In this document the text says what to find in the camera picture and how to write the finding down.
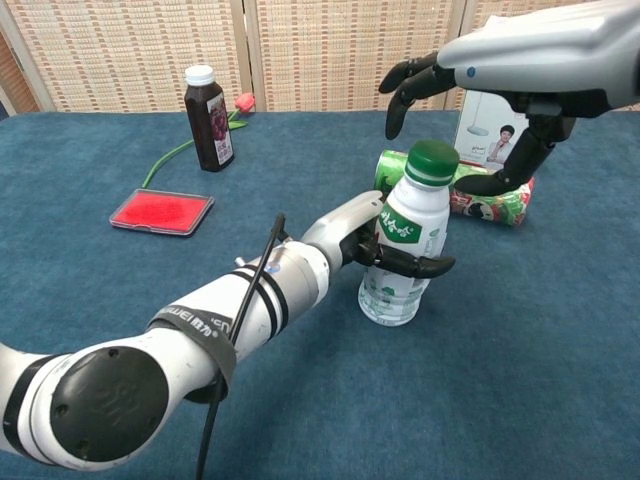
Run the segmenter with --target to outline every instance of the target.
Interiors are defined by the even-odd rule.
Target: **green bottle label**
[[[400,215],[388,203],[382,208],[379,222],[385,236],[394,243],[418,243],[420,240],[422,227]]]

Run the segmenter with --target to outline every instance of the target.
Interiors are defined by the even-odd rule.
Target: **bottle label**
[[[218,162],[220,165],[224,165],[233,156],[233,147],[222,93],[207,102],[207,110],[209,111],[209,122],[213,134],[213,144],[218,154]]]
[[[394,243],[418,243],[420,241],[422,227],[400,215],[388,203],[382,208],[379,222],[385,236]]]
[[[442,222],[443,225],[434,228],[429,232],[429,236],[427,237],[427,243],[424,246],[424,255],[425,257],[435,257],[440,255],[442,251],[442,247],[444,247],[444,241],[447,237],[446,232],[446,220]]]

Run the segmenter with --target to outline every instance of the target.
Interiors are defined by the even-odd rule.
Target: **white bottle cap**
[[[187,85],[193,87],[209,85],[215,80],[213,68],[209,65],[193,65],[184,71],[184,75],[187,80]]]

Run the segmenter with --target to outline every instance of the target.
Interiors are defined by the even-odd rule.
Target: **dark juice bottle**
[[[218,172],[235,156],[222,87],[209,65],[191,66],[185,70],[185,77],[184,103],[200,168]]]

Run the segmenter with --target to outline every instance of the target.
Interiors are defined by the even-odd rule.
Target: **white box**
[[[487,25],[499,24],[504,20],[504,17],[491,16]],[[499,95],[467,90],[454,148],[464,163],[500,170],[513,145],[528,126],[529,120],[525,115],[515,113]],[[505,132],[501,138],[505,130],[513,133],[509,136]]]

